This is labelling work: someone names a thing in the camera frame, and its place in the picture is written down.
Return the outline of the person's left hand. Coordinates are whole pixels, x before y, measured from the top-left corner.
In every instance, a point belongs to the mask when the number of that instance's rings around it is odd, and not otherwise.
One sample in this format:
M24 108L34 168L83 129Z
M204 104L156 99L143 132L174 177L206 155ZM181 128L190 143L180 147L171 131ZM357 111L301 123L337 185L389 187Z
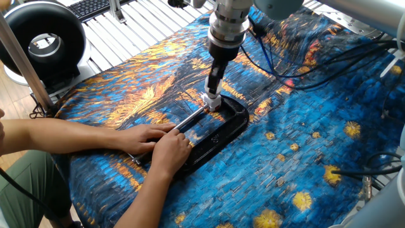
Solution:
M139 155L154 149L156 141L175 127L174 123L141 124L118 131L114 136L113 149L131 155Z

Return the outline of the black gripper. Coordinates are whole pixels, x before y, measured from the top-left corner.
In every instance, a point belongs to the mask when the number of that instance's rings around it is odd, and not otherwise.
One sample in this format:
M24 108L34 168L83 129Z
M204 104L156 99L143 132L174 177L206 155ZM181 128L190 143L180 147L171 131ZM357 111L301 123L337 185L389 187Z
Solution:
M219 95L221 81L228 65L228 61L234 60L239 47L225 48L209 42L209 53L214 58L209 75L206 77L205 91L207 95Z

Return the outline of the person's right hand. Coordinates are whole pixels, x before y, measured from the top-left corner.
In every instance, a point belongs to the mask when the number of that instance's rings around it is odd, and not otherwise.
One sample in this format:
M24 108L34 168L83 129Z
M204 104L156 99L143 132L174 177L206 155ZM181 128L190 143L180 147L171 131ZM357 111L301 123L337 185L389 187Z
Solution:
M148 175L171 179L188 159L190 140L178 129L164 135L155 145Z

